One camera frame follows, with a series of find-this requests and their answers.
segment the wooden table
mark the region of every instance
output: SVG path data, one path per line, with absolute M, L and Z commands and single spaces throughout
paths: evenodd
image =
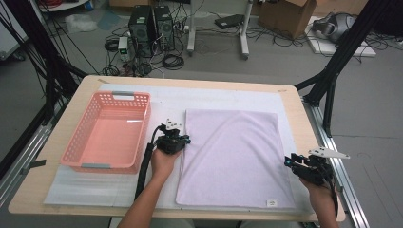
M 308 151 L 317 147 L 317 140 L 305 113 L 297 90 L 291 85 L 261 85 L 244 83 L 224 83 L 190 80 L 168 80 L 148 78 L 123 78 L 106 76 L 87 76 L 80 84 L 71 102 L 55 126 L 53 132 L 37 161 L 47 160 L 45 166 L 32 168 L 21 184 L 9 210 L 16 214 L 38 215 L 87 215 L 122 217 L 127 208 L 99 207 L 99 206 L 54 206 L 43 203 L 48 190 L 52 185 L 59 160 L 64 153 L 68 140 L 86 108 L 92 93 L 102 84 L 123 84 L 139 86 L 170 86 L 187 88 L 229 89 L 243 91 L 259 91 L 278 93 L 283 101 L 288 121 L 293 132 L 297 152 L 307 155 Z M 291 216 L 280 213 L 267 212 L 225 212 L 225 211 L 197 211 L 156 209 L 154 217 L 160 218 L 187 218 L 187 219 L 264 219 L 264 220 L 317 220 L 315 214 L 309 216 Z M 343 207 L 339 204 L 338 218 L 345 219 Z

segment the sticker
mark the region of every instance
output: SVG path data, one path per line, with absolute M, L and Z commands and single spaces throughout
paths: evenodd
M 137 18 L 137 23 L 145 23 L 145 17 L 139 17 L 139 18 Z
M 275 199 L 269 199 L 266 201 L 267 207 L 278 207 L 278 203 Z

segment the computer tower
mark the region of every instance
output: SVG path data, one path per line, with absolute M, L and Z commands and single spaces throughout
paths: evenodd
M 157 38 L 160 50 L 175 49 L 173 20 L 168 6 L 154 8 Z
M 148 5 L 134 6 L 128 22 L 128 28 L 136 57 L 152 57 L 152 46 L 157 39 L 152 8 Z

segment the towel label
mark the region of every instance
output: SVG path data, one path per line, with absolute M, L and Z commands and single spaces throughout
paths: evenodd
M 275 199 L 269 199 L 266 201 L 267 207 L 278 207 L 277 201 Z

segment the cardboard box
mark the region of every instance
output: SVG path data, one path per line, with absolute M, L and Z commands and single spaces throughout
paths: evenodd
M 282 0 L 262 4 L 258 23 L 293 40 L 304 33 L 315 7 L 326 0 Z
M 136 5 L 151 5 L 153 6 L 154 0 L 109 0 L 111 7 L 118 8 L 133 8 Z
M 317 6 L 314 15 L 324 17 L 329 12 L 347 12 L 352 15 L 359 15 L 367 2 L 368 0 L 331 0 Z

